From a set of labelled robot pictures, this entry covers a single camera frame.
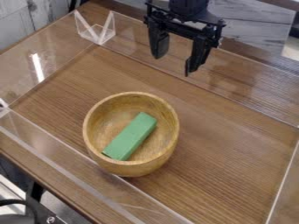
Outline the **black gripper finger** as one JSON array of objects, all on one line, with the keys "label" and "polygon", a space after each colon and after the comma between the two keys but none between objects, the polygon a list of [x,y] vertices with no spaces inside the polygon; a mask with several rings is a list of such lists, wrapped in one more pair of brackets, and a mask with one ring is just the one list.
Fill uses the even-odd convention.
[{"label": "black gripper finger", "polygon": [[184,76],[194,72],[200,65],[205,63],[210,52],[210,42],[202,36],[196,36],[192,39],[190,57],[185,60]]},{"label": "black gripper finger", "polygon": [[150,54],[158,60],[168,52],[169,34],[162,26],[150,18],[148,19],[148,38]]}]

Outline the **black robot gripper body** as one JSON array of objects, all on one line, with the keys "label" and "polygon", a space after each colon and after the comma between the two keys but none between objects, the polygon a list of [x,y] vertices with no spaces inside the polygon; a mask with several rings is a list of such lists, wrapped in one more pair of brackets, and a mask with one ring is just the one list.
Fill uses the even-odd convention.
[{"label": "black robot gripper body", "polygon": [[168,34],[193,39],[202,36],[212,47],[217,47],[221,39],[221,30],[225,21],[208,10],[209,0],[145,0],[146,13],[144,23],[148,28],[148,19],[156,21]]}]

